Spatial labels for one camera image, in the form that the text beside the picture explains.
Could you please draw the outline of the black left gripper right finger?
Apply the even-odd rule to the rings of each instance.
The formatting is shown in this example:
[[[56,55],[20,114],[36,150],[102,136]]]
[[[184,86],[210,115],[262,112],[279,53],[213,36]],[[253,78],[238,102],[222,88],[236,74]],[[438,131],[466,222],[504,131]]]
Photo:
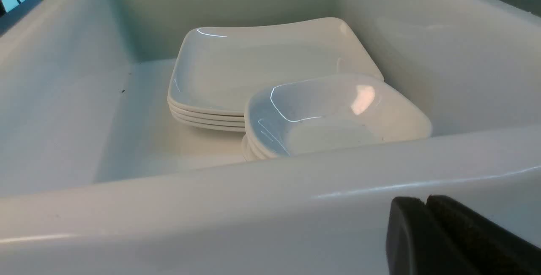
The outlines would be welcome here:
[[[426,205],[444,232],[482,275],[539,275],[541,250],[445,195]]]

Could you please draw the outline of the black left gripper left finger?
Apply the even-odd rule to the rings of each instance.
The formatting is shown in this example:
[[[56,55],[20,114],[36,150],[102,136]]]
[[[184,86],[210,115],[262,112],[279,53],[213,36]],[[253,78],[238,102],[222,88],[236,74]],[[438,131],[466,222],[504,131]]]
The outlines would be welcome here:
[[[392,200],[386,235],[390,275],[477,275],[418,198]]]

